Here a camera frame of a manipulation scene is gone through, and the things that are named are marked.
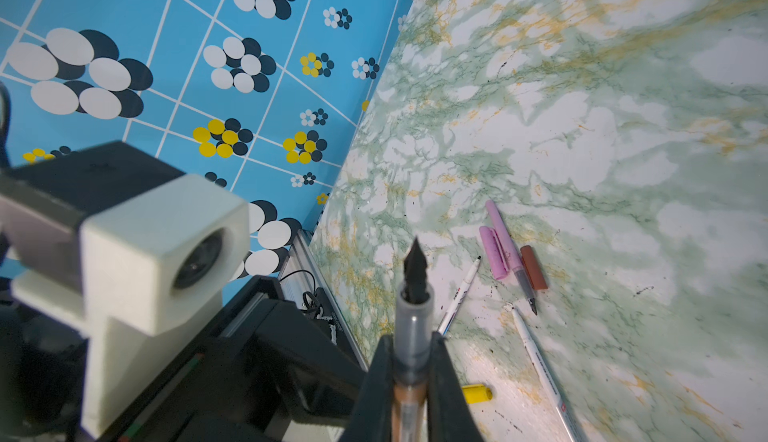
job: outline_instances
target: camera lens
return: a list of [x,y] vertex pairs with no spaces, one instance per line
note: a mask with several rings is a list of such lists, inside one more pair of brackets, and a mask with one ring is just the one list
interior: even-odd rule
[[188,288],[195,285],[201,278],[208,273],[211,267],[216,263],[221,253],[221,231],[208,235],[205,240],[198,244],[191,254],[181,264],[174,288]]

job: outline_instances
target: brown pen cap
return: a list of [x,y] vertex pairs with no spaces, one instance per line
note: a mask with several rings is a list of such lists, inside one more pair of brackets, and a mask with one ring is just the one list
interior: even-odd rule
[[538,266],[536,255],[533,253],[533,248],[530,245],[525,245],[520,249],[520,255],[522,255],[523,266],[528,273],[528,278],[531,280],[531,285],[535,291],[543,291],[547,289],[547,281],[544,280],[544,274],[542,269]]

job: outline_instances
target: transparent pen barrel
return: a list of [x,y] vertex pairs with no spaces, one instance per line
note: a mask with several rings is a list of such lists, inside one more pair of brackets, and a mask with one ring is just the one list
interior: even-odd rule
[[402,296],[404,288],[405,284],[401,284],[395,297],[394,369],[399,383],[413,385],[425,380],[427,375],[435,295],[427,284],[427,302],[408,303]]

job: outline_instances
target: pen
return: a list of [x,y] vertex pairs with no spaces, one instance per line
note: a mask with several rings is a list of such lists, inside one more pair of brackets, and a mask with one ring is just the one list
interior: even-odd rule
[[480,257],[477,257],[475,260],[475,263],[472,264],[472,267],[469,269],[469,273],[466,277],[464,277],[464,280],[462,281],[461,285],[458,286],[458,290],[456,291],[456,295],[453,296],[453,301],[451,301],[451,304],[448,305],[448,310],[446,311],[446,315],[442,318],[440,321],[440,325],[437,327],[437,332],[439,332],[443,337],[446,336],[446,332],[448,332],[448,328],[451,327],[451,322],[453,322],[454,317],[456,317],[456,313],[458,313],[458,306],[462,304],[464,301],[464,297],[467,296],[467,292],[469,291],[469,288],[472,286],[472,279],[475,278],[475,274],[478,273],[478,268],[480,267]]
[[538,379],[542,382],[544,392],[547,393],[547,396],[552,402],[554,409],[557,410],[558,416],[565,426],[565,430],[568,432],[568,438],[571,442],[584,442],[584,439],[581,438],[581,435],[576,428],[576,424],[574,423],[573,419],[571,419],[571,415],[568,413],[568,408],[565,406],[562,395],[560,395],[560,390],[558,390],[557,386],[554,385],[552,374],[549,373],[547,364],[544,363],[542,353],[538,351],[536,343],[531,338],[531,333],[528,332],[528,328],[525,327],[523,317],[521,317],[520,313],[518,313],[518,311],[514,308],[514,305],[509,303],[508,307],[512,307],[512,318],[514,319],[514,326],[518,329],[520,338],[523,339],[523,345],[525,346],[525,350],[528,351],[528,356],[533,362],[533,366],[536,369],[536,373],[538,374]]
[[496,204],[493,203],[493,200],[485,202],[485,210],[488,211],[488,215],[491,217],[491,222],[493,222],[493,227],[496,231],[498,243],[502,246],[502,255],[504,256],[504,260],[506,261],[509,270],[513,271],[515,278],[518,279],[520,288],[523,290],[525,298],[531,305],[531,310],[534,314],[538,315],[538,312],[536,311],[536,298],[533,293],[533,286],[531,285],[531,281],[528,280],[528,274],[525,273],[525,267],[523,266],[523,262],[520,260],[520,255],[518,254],[517,249],[514,248],[512,238],[509,236],[507,226],[504,225],[502,215],[498,213],[498,208],[496,207]]
[[395,389],[392,442],[418,442],[427,395],[427,364],[434,296],[418,239],[405,260],[405,281],[395,297]]

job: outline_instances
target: white grid line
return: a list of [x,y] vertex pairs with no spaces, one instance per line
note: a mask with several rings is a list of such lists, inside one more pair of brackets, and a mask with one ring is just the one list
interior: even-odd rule
[[[299,28],[296,30],[296,36],[293,37],[293,43],[290,45],[290,49],[288,50],[288,56],[286,57],[286,63],[285,66],[288,66],[288,63],[290,62],[290,57],[293,54],[293,49],[296,47],[296,41],[299,39],[299,34],[301,34],[302,26],[304,26],[304,19],[306,18],[306,13],[310,10],[310,4],[312,3],[312,0],[306,0],[306,6],[304,7],[304,13],[301,15],[301,20],[299,21]],[[270,97],[270,102],[266,105],[266,110],[264,110],[264,117],[261,118],[261,123],[259,123],[259,128],[256,129],[256,133],[254,134],[254,138],[256,140],[259,139],[259,133],[261,132],[261,128],[264,127],[264,121],[266,120],[266,116],[270,113],[270,108],[272,108],[272,102],[275,100],[275,96],[277,95],[277,89],[280,88],[280,82],[283,82],[283,76],[285,76],[285,69],[283,69],[283,72],[280,72],[280,77],[277,79],[277,84],[275,85],[274,91],[272,91],[272,97]],[[246,153],[246,161],[248,157],[250,157],[250,152],[254,149],[256,146],[256,141],[248,147],[248,153]],[[232,182],[232,187],[230,187],[230,191],[235,189],[235,185],[237,184],[237,181],[240,179],[240,174],[243,173],[243,168],[245,168],[245,162],[243,161],[243,164],[240,166],[240,169],[237,171],[237,175],[235,175],[235,179]]]
[[[158,131],[165,131],[165,129],[163,129],[162,127],[158,127],[157,125],[151,124],[151,123],[149,123],[147,121],[143,121],[143,120],[139,120],[139,119],[134,119],[134,121],[136,123],[140,124],[140,125],[145,125],[147,127],[150,127],[151,129],[155,129],[155,130],[158,130]],[[194,143],[196,143],[198,145],[200,144],[199,141],[193,139],[192,137],[187,137],[187,135],[182,135],[182,134],[180,134],[180,133],[178,133],[176,131],[168,130],[168,134],[174,135],[176,137],[179,137],[181,139],[185,139],[185,140],[188,140],[188,141],[193,141]],[[282,172],[285,172],[285,173],[290,174],[290,175],[295,175],[296,177],[301,177],[302,176],[301,174],[297,174],[296,172],[293,172],[293,171],[290,171],[290,170],[286,170],[285,168],[276,167],[274,165],[267,164],[266,162],[263,162],[261,160],[251,159],[250,157],[246,157],[245,155],[232,155],[232,156],[233,157],[237,157],[238,159],[243,159],[243,162],[245,162],[245,161],[253,161],[254,163],[257,163],[259,165],[263,165],[263,166],[269,167],[269,168],[274,168],[275,170],[282,171]],[[323,186],[326,186],[326,187],[333,188],[333,185],[328,185],[327,183],[321,182],[319,180],[315,180],[315,183],[323,185]]]
[[[43,3],[43,0],[34,0],[34,3],[32,4],[32,7],[29,9],[29,13],[27,13],[27,16],[24,18],[24,22],[22,23],[22,26],[18,28],[18,31],[16,32],[16,36],[13,38],[13,42],[11,43],[11,46],[18,43],[19,40],[22,39],[22,36],[24,33],[26,33],[27,28],[29,27],[29,24],[32,22],[32,17],[37,12],[38,8],[40,8],[40,4]],[[8,64],[8,52],[5,53],[5,55],[2,58],[2,62],[0,62],[0,73],[5,72],[5,66]]]
[[152,58],[154,58],[154,51],[158,48],[158,42],[160,41],[160,33],[163,31],[163,25],[165,24],[165,18],[168,16],[168,9],[170,8],[170,1],[165,1],[165,7],[163,7],[163,14],[160,16],[160,24],[158,30],[154,34],[154,40],[152,41],[152,48],[149,50],[149,56],[147,57],[147,68],[152,64]]
[[[152,47],[149,50],[149,56],[147,57],[147,68],[150,67],[152,64],[152,58],[154,58],[154,51],[158,48],[158,42],[160,41],[160,33],[163,32],[163,25],[165,24],[165,19],[168,16],[168,8],[170,8],[170,2],[171,0],[165,1],[165,7],[163,7],[163,14],[160,16],[160,24],[158,25],[158,30],[154,33],[154,40],[152,41]],[[137,91],[136,95],[139,97],[141,96],[141,91]],[[123,141],[128,140],[128,132],[130,131],[130,124],[133,122],[133,118],[128,119],[128,123],[125,124],[125,132],[123,132]]]
[[[222,23],[220,20],[216,19],[216,17],[215,17],[215,16],[213,16],[212,14],[209,14],[208,12],[206,12],[205,10],[203,10],[202,8],[200,8],[199,6],[197,6],[197,5],[195,5],[194,3],[192,3],[190,0],[184,0],[184,1],[185,1],[186,3],[188,3],[189,5],[191,5],[193,8],[197,9],[197,11],[198,11],[198,12],[200,12],[200,13],[204,14],[205,16],[207,16],[208,18],[210,18],[210,19],[214,20],[216,24],[218,24],[218,25],[219,25],[221,28],[223,28],[223,29],[224,29],[224,30],[226,30],[227,32],[231,33],[233,36],[237,37],[237,38],[238,38],[238,39],[240,39],[240,40],[242,40],[242,39],[244,38],[242,35],[240,35],[239,33],[235,32],[235,31],[234,31],[232,28],[230,28],[230,27],[226,26],[226,25],[225,25],[225,24],[223,24],[223,23]],[[279,63],[276,63],[276,62],[275,62],[275,66],[276,66],[276,67],[277,67],[277,68],[278,68],[278,69],[279,69],[281,72],[285,72],[285,73],[287,73],[288,75],[290,75],[290,76],[291,76],[291,78],[293,78],[294,80],[296,80],[297,82],[299,82],[299,84],[301,84],[301,85],[302,85],[302,87],[306,88],[306,89],[307,89],[307,90],[309,90],[309,91],[310,91],[312,94],[314,94],[314,95],[315,95],[317,98],[319,98],[320,100],[322,100],[322,102],[323,102],[323,103],[325,103],[326,105],[328,105],[328,107],[330,107],[330,108],[331,108],[332,110],[334,110],[336,113],[338,113],[339,115],[341,115],[343,119],[345,119],[345,120],[349,121],[349,122],[350,122],[352,125],[354,125],[355,127],[357,127],[357,124],[356,124],[354,121],[352,121],[352,120],[351,120],[349,117],[347,117],[346,115],[344,115],[344,113],[343,113],[341,110],[339,110],[338,108],[336,108],[336,107],[335,107],[334,105],[332,105],[332,104],[331,104],[329,101],[325,100],[325,98],[323,98],[323,97],[322,97],[322,96],[321,96],[319,93],[317,93],[316,91],[314,91],[314,90],[313,90],[313,89],[312,89],[312,88],[311,88],[309,85],[307,85],[306,83],[304,83],[302,80],[300,80],[298,77],[296,77],[296,76],[295,76],[293,73],[289,72],[289,71],[288,71],[288,69],[287,69],[285,66],[283,66],[283,65],[281,65],[281,64],[279,64]],[[277,81],[277,82],[278,82],[278,83],[280,83],[280,82],[282,81],[282,78],[283,78],[283,73],[280,73],[280,77],[278,78],[278,81]]]
[[176,117],[176,113],[179,110],[179,101],[184,97],[184,92],[187,91],[187,86],[190,84],[190,80],[192,79],[192,74],[194,73],[194,69],[197,66],[197,61],[200,60],[200,55],[203,53],[203,48],[205,48],[205,43],[208,41],[208,36],[210,36],[210,31],[214,28],[214,22],[216,20],[216,17],[219,15],[219,12],[221,11],[221,7],[224,6],[224,0],[219,0],[219,6],[216,7],[216,13],[214,14],[214,17],[210,20],[210,24],[208,24],[208,29],[206,30],[205,36],[203,37],[203,42],[200,43],[200,48],[197,49],[197,54],[194,57],[194,61],[192,62],[192,68],[190,68],[189,73],[187,74],[187,79],[184,80],[184,85],[181,87],[181,92],[179,93],[179,99],[176,102],[176,105],[174,105],[174,110],[170,112],[170,119],[168,120],[168,127],[166,127],[166,132],[163,134],[163,138],[160,139],[160,146],[158,147],[158,151],[155,153],[155,157],[160,157],[160,151],[163,149],[163,145],[165,145],[165,139],[168,137],[168,130],[170,130],[170,126],[174,123],[174,118]]
[[0,73],[0,77],[8,78],[9,80],[13,80],[14,82],[23,83],[25,85],[29,85],[30,87],[34,87],[34,83],[28,82],[27,80],[23,80],[19,77],[14,77],[13,75],[9,75],[7,73]]
[[[0,23],[4,23],[4,24],[6,24],[7,26],[9,26],[11,28],[15,28],[16,30],[21,30],[22,29],[22,27],[18,26],[14,22],[6,20],[5,18],[0,18]],[[41,37],[40,35],[38,35],[36,33],[32,33],[29,30],[24,30],[24,34],[27,34],[27,35],[31,36],[32,38],[36,38],[37,40],[39,40],[41,42],[45,42],[45,38]]]
[[299,82],[299,83],[302,85],[302,87],[304,87],[304,88],[306,88],[307,90],[311,91],[311,92],[312,92],[312,93],[313,93],[313,94],[314,94],[314,95],[315,95],[317,98],[319,98],[320,100],[322,100],[322,103],[324,103],[324,104],[328,105],[328,106],[329,106],[329,107],[331,107],[331,108],[332,108],[332,109],[333,109],[333,110],[334,110],[336,113],[338,113],[339,115],[341,115],[341,116],[342,116],[342,118],[343,118],[344,120],[346,120],[346,121],[349,121],[349,122],[350,122],[352,125],[354,125],[354,126],[357,126],[357,123],[355,123],[354,121],[350,120],[350,118],[349,118],[349,117],[347,117],[346,115],[344,115],[344,114],[341,112],[341,110],[339,110],[338,108],[334,107],[334,106],[331,104],[331,102],[329,102],[329,101],[327,101],[327,100],[325,99],[325,97],[323,97],[321,94],[317,93],[316,91],[312,90],[312,88],[311,88],[311,87],[310,87],[308,84],[304,83],[302,80],[300,80],[298,77],[296,77],[296,76],[295,76],[293,73],[291,73],[291,72],[289,72],[289,71],[285,70],[284,68],[283,68],[283,72],[286,72],[286,73],[287,73],[287,74],[288,74],[288,75],[289,75],[289,76],[290,76],[290,77],[291,77],[293,80],[296,80],[297,82]]
[[[379,52],[379,58],[377,59],[377,60],[379,60],[379,64],[381,63],[382,57],[384,56],[384,50],[386,48],[387,40],[389,40],[389,33],[392,30],[392,24],[395,21],[395,14],[397,14],[397,7],[398,7],[398,5],[400,5],[400,0],[395,0],[395,8],[392,10],[392,17],[389,19],[389,27],[387,27],[386,35],[384,36],[384,43],[382,44],[382,50],[381,50],[381,52]],[[371,80],[370,87],[368,87],[368,92],[366,93],[366,100],[368,100],[369,103],[370,103],[371,92],[373,91],[373,86],[374,85],[375,86],[379,86],[378,82],[375,82],[374,80]],[[366,116],[366,112],[364,110],[361,111],[360,112],[360,117],[357,119],[358,126],[360,126],[360,123],[362,122],[362,118],[365,117],[365,116]]]
[[[184,86],[181,89],[179,98],[178,99],[174,99],[174,98],[171,98],[170,96],[168,96],[166,94],[160,93],[159,91],[153,90],[152,88],[148,89],[148,91],[150,91],[152,93],[155,93],[158,96],[166,98],[166,99],[168,99],[170,101],[173,101],[175,103],[174,110],[172,111],[170,119],[168,120],[168,125],[167,125],[167,127],[165,129],[162,129],[161,127],[158,127],[157,125],[152,125],[152,124],[150,124],[148,122],[141,121],[139,119],[128,119],[128,123],[126,124],[126,129],[125,129],[124,136],[123,136],[123,140],[125,141],[125,139],[128,137],[128,132],[130,130],[130,123],[131,123],[131,121],[136,121],[136,122],[138,122],[141,125],[146,125],[146,126],[149,126],[149,127],[153,128],[153,129],[158,129],[160,131],[163,131],[163,138],[160,140],[160,145],[159,145],[158,150],[157,150],[156,155],[155,155],[156,157],[159,157],[160,151],[161,151],[161,149],[163,147],[163,144],[164,144],[166,138],[168,137],[169,133],[174,135],[174,136],[177,136],[179,138],[186,139],[186,140],[189,140],[189,141],[195,141],[196,143],[199,143],[196,140],[192,139],[191,137],[187,137],[186,135],[182,135],[182,134],[180,134],[178,132],[175,132],[175,131],[172,131],[170,129],[170,126],[173,123],[174,117],[175,117],[175,115],[178,112],[178,107],[179,106],[184,106],[185,108],[188,108],[189,110],[192,110],[192,111],[196,111],[197,113],[200,113],[201,115],[205,115],[206,117],[210,117],[212,119],[216,119],[216,117],[214,117],[213,115],[207,114],[207,113],[203,112],[202,110],[199,110],[199,109],[197,109],[195,107],[192,107],[191,105],[185,104],[184,102],[181,101],[181,98],[184,96],[184,92],[186,91],[186,88],[187,88],[187,86],[189,84],[191,75],[194,73],[194,69],[195,69],[195,67],[197,65],[197,62],[200,59],[200,54],[202,52],[202,49],[204,48],[205,43],[207,42],[207,39],[210,36],[210,32],[211,32],[211,30],[213,28],[213,25],[214,24],[218,24],[220,27],[224,28],[227,32],[229,32],[232,35],[236,36],[240,40],[243,39],[243,37],[240,36],[239,34],[237,34],[234,30],[232,30],[231,28],[229,28],[228,26],[223,24],[221,21],[216,19],[216,17],[218,16],[218,14],[219,14],[219,12],[220,12],[220,10],[221,10],[225,0],[220,0],[219,1],[219,5],[216,7],[216,13],[213,14],[213,15],[209,14],[208,12],[203,10],[201,7],[199,7],[198,5],[194,4],[191,0],[182,0],[182,1],[186,2],[188,5],[190,5],[193,8],[195,8],[198,12],[200,12],[200,13],[204,14],[206,17],[208,17],[211,20],[211,24],[209,24],[208,30],[206,31],[206,34],[204,36],[204,41],[202,42],[200,48],[198,49],[198,52],[197,52],[197,55],[196,55],[195,60],[193,62],[192,68],[190,69],[190,72],[187,74],[187,79],[185,80]],[[0,18],[0,22],[1,23],[4,23],[4,24],[6,24],[6,25],[8,25],[8,26],[10,26],[10,27],[12,27],[12,28],[14,28],[14,29],[16,29],[18,31],[18,33],[16,34],[16,36],[14,38],[14,41],[13,41],[12,45],[15,44],[15,43],[18,43],[18,41],[21,39],[21,37],[24,34],[28,34],[28,35],[32,36],[33,38],[36,38],[37,40],[40,40],[40,41],[43,41],[43,42],[45,41],[45,38],[43,38],[43,37],[41,37],[41,36],[39,36],[37,34],[34,34],[32,32],[29,32],[27,30],[27,27],[29,26],[30,22],[32,21],[32,17],[34,16],[34,13],[37,11],[37,9],[38,9],[39,5],[41,5],[41,3],[42,3],[42,0],[35,0],[32,8],[30,10],[30,13],[27,14],[27,17],[25,18],[24,23],[22,24],[22,26],[16,25],[13,22],[10,22],[9,20],[6,20],[4,18]],[[155,38],[154,38],[154,41],[153,41],[151,49],[150,49],[150,54],[149,54],[149,57],[148,57],[148,63],[146,64],[148,67],[150,66],[150,64],[152,62],[152,58],[154,57],[154,52],[155,52],[155,50],[157,48],[157,44],[158,44],[158,41],[159,41],[159,38],[160,38],[160,33],[162,31],[162,28],[163,28],[163,24],[165,22],[166,17],[168,16],[168,9],[170,7],[170,3],[171,3],[171,0],[166,0],[166,4],[165,4],[164,10],[163,10],[163,14],[160,17],[160,24],[158,25],[158,30],[157,30],[157,32],[155,34]],[[302,28],[302,25],[304,23],[304,19],[306,18],[306,14],[309,11],[310,4],[311,4],[311,0],[307,0],[307,4],[305,6],[304,13],[302,14],[302,19],[301,19],[301,22],[300,22],[300,25],[299,25],[299,29],[297,30],[296,36],[295,36],[295,38],[293,40],[293,44],[291,45],[288,57],[286,59],[285,66],[288,65],[288,63],[290,61],[290,57],[293,54],[293,49],[296,46],[296,41],[298,40],[299,34],[301,32],[301,28]],[[389,27],[387,29],[387,35],[386,35],[385,40],[384,40],[384,45],[382,46],[382,51],[379,54],[379,61],[380,61],[381,57],[383,56],[384,48],[386,47],[386,41],[389,38],[389,32],[390,32],[390,30],[392,28],[392,24],[393,24],[393,21],[394,21],[394,18],[395,18],[395,14],[396,14],[396,10],[397,10],[398,4],[399,4],[399,0],[396,0],[395,10],[392,12],[392,17],[390,18]],[[13,75],[10,75],[10,74],[2,73],[2,70],[4,70],[5,66],[8,64],[7,57],[8,56],[7,56],[7,53],[6,53],[4,59],[2,60],[2,63],[0,63],[0,76],[3,76],[5,78],[11,79],[11,80],[14,80],[15,82],[26,84],[28,86],[34,86],[34,84],[32,82],[28,82],[28,81],[23,80],[21,78],[14,77]],[[280,66],[277,63],[275,63],[275,65],[277,65],[277,68],[279,68],[280,71],[281,71],[280,77],[279,77],[279,79],[277,81],[277,84],[276,84],[275,90],[273,92],[272,98],[270,99],[270,102],[267,105],[264,117],[262,118],[260,126],[259,126],[259,128],[258,128],[258,130],[256,132],[256,136],[254,136],[254,143],[251,144],[251,146],[249,147],[248,153],[245,156],[236,155],[237,157],[240,157],[240,158],[244,159],[244,163],[243,163],[243,165],[241,165],[240,170],[238,171],[237,176],[235,178],[235,182],[232,184],[232,187],[230,187],[230,190],[234,189],[236,181],[240,177],[240,173],[242,172],[243,167],[245,166],[245,161],[248,161],[248,160],[251,160],[251,161],[253,161],[253,162],[257,163],[257,164],[260,164],[260,165],[264,165],[266,167],[270,167],[270,168],[274,168],[274,169],[279,170],[279,171],[283,171],[283,172],[288,173],[288,174],[292,174],[292,175],[295,175],[295,176],[300,176],[299,174],[293,173],[291,171],[287,171],[287,170],[285,170],[283,168],[278,168],[278,167],[275,167],[273,165],[264,163],[262,161],[258,161],[258,160],[250,159],[249,158],[250,152],[253,150],[253,148],[254,148],[254,146],[256,144],[256,140],[264,140],[264,141],[266,141],[268,143],[271,143],[271,144],[274,144],[274,145],[277,145],[277,146],[280,146],[280,147],[283,146],[282,144],[279,144],[279,143],[277,143],[275,141],[272,141],[272,140],[267,139],[265,137],[259,136],[258,132],[261,130],[262,126],[264,125],[264,121],[266,120],[266,116],[269,113],[269,110],[270,110],[271,105],[272,105],[272,101],[274,100],[274,97],[276,95],[277,89],[280,87],[280,82],[282,82],[282,79],[283,79],[283,76],[284,76],[285,73],[287,73],[291,78],[293,78],[294,80],[299,82],[299,84],[301,84],[304,88],[309,90],[312,94],[314,94],[317,98],[319,98],[323,103],[328,105],[331,109],[336,111],[345,120],[349,121],[353,126],[355,126],[355,127],[358,126],[358,124],[356,124],[349,117],[344,115],[341,112],[341,110],[339,110],[338,108],[333,106],[329,101],[327,101],[324,97],[322,97],[320,94],[318,94],[315,90],[313,90],[310,86],[308,86],[301,79],[296,77],[293,73],[289,72],[285,68],[285,66]],[[370,91],[372,90],[372,86],[373,86],[373,83],[371,83],[371,87],[369,88],[368,95],[366,96],[366,99],[367,99],[368,96],[370,96]],[[334,163],[332,163],[330,161],[327,161],[327,160],[321,160],[321,162],[326,163],[326,164],[331,165],[331,166],[334,166],[334,167],[337,167],[337,168],[341,168],[342,167],[341,165],[334,164]],[[320,184],[320,185],[325,185],[327,187],[332,187],[331,185],[325,184],[325,183],[320,182],[320,181],[316,181],[316,183]]]
[[[30,87],[34,86],[34,83],[32,83],[32,82],[29,82],[29,81],[24,80],[24,79],[19,78],[19,77],[14,77],[13,75],[10,75],[10,74],[7,74],[7,73],[0,73],[0,76],[8,78],[9,80],[13,80],[14,82],[18,82],[18,83],[22,83],[22,84],[28,85]],[[152,91],[152,92],[156,93],[156,94],[158,94],[160,96],[163,96],[165,98],[168,98],[169,100],[173,100],[171,97],[168,97],[167,95],[163,95],[159,91]],[[206,115],[207,117],[211,117],[212,119],[216,119],[216,117],[214,117],[212,115],[208,115],[208,114],[206,114],[206,113],[204,113],[204,112],[202,112],[200,110],[196,110],[196,111],[200,112],[202,115]],[[135,121],[136,123],[138,123],[140,125],[144,125],[144,126],[150,127],[151,129],[155,129],[157,131],[162,131],[162,132],[166,131],[166,129],[163,129],[162,127],[158,127],[157,125],[151,124],[151,123],[149,123],[147,121],[143,121],[143,120],[139,120],[139,119],[133,119],[133,121]],[[193,141],[194,143],[196,143],[198,145],[200,144],[199,141],[193,139],[192,137],[187,137],[187,135],[182,135],[182,134],[178,133],[177,131],[168,130],[168,134],[169,135],[173,135],[175,137],[179,137],[180,139],[184,139],[184,140],[188,140],[188,141]],[[279,147],[283,146],[282,144],[279,144],[276,141],[272,141],[270,139],[265,139],[264,137],[259,137],[259,139],[260,140],[264,140],[266,142],[269,142],[271,144],[277,145]],[[239,159],[247,159],[247,160],[253,161],[253,162],[255,162],[255,163],[259,164],[259,165],[264,165],[265,167],[274,168],[275,170],[283,171],[283,172],[285,172],[287,174],[295,175],[296,177],[301,177],[301,174],[297,174],[295,172],[288,171],[285,168],[275,167],[274,165],[267,164],[267,163],[265,163],[265,162],[263,162],[261,160],[251,159],[250,157],[244,157],[243,155],[232,155],[232,156],[237,157]],[[339,165],[332,164],[331,162],[328,162],[328,161],[326,161],[326,163],[329,164],[329,165],[334,165],[336,167],[339,166]],[[315,180],[315,183],[323,185],[325,187],[333,188],[333,185],[328,185],[327,183],[321,182],[319,180]]]

